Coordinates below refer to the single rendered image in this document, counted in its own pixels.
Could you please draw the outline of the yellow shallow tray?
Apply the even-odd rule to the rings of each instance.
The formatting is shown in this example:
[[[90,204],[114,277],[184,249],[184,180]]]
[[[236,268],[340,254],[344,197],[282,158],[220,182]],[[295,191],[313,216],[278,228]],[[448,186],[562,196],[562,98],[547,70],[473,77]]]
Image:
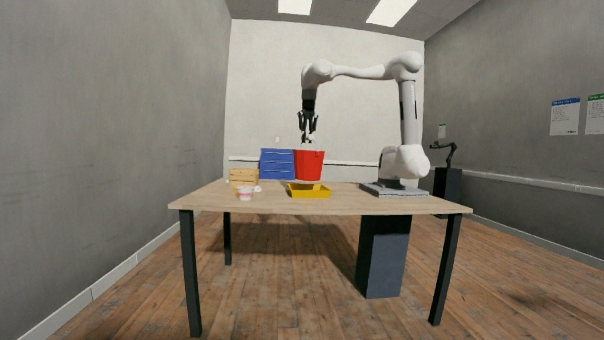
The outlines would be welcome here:
[[[322,184],[286,184],[292,198],[329,198],[332,192]]]

